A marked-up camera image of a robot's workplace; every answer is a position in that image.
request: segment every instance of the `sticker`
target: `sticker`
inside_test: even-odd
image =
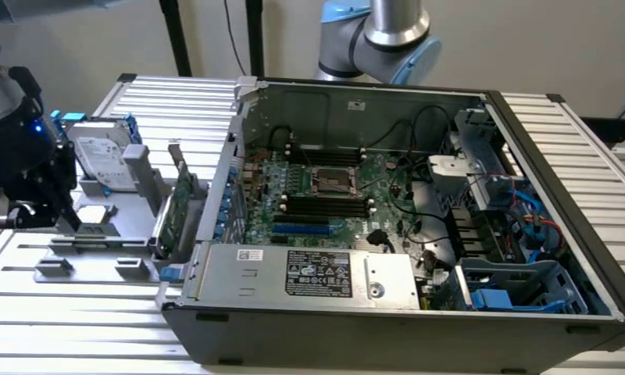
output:
[[[123,159],[123,151],[111,139],[79,137],[76,155],[88,174],[115,191],[135,191],[135,181]]]
[[[347,108],[351,111],[366,111],[366,102],[362,100],[350,100],[347,103]]]
[[[240,249],[239,255],[236,256],[238,260],[252,260],[256,262],[262,262],[263,258],[264,258],[264,250],[259,250],[258,248]]]
[[[288,295],[352,298],[351,254],[348,252],[288,251]]]

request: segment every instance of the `green circuit board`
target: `green circuit board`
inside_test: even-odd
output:
[[[395,174],[394,186],[403,187],[400,198],[406,195],[406,173],[399,173],[398,166],[400,156],[390,154],[372,154],[368,159],[354,168],[290,164],[282,155],[268,153],[266,150],[254,150],[248,156],[247,169],[250,180],[246,180],[244,188],[248,198],[250,217],[246,228],[246,243],[251,245],[286,245],[272,244],[272,227],[275,215],[283,214],[279,208],[280,196],[287,192],[291,196],[339,197],[351,196],[356,199],[372,198],[375,200],[375,213],[368,218],[331,217],[331,235],[290,234],[290,246],[326,247],[326,248],[358,248],[367,246],[366,236],[376,229],[384,230],[395,245],[403,246],[403,238],[398,236],[398,222],[404,221],[410,227],[416,220],[411,215],[403,214],[391,204],[390,186]],[[346,189],[318,184],[319,191],[314,191],[314,174],[324,173],[332,179],[336,174],[350,173],[354,170],[356,193],[348,194]],[[399,206],[415,210],[412,200],[398,200]]]

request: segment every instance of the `capacitor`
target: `capacitor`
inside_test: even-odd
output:
[[[392,197],[398,198],[400,196],[400,192],[402,192],[402,187],[398,186],[398,185],[392,185],[391,188],[390,188],[390,193],[392,195]]]
[[[422,232],[422,227],[423,227],[423,223],[422,223],[422,220],[419,220],[415,225],[414,225],[414,233],[418,234],[419,232]]]
[[[399,220],[396,223],[396,234],[403,237],[404,236],[404,221]]]
[[[220,209],[228,210],[230,207],[232,207],[232,201],[230,199],[223,200],[220,203]]]

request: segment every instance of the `white wall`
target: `white wall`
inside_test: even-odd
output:
[[[180,0],[194,72],[232,78],[222,0]],[[267,73],[311,77],[323,0],[266,0]],[[230,0],[250,69],[244,0]],[[586,115],[625,101],[625,0],[427,0],[444,49],[426,84],[556,92]],[[0,26],[10,63],[28,65],[50,107],[91,111],[122,72],[175,74],[158,0]]]
[[[198,71],[234,77],[239,70],[230,37],[218,33],[226,30],[222,1],[187,3],[190,33],[202,45]],[[243,0],[230,3],[236,41],[250,65]],[[266,0],[270,75],[312,76],[323,3]],[[443,40],[427,85],[556,92],[584,115],[618,112],[625,102],[625,0],[427,0],[426,4],[432,32]]]
[[[92,112],[122,73],[175,75],[158,0],[0,25],[3,61],[28,66],[48,109]]]

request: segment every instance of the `motherboard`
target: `motherboard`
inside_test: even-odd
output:
[[[367,237],[382,230],[394,245],[384,250],[415,256],[404,231],[418,228],[418,219],[394,205],[415,210],[412,181],[399,172],[408,163],[402,153],[252,150],[243,173],[246,243],[380,251]]]

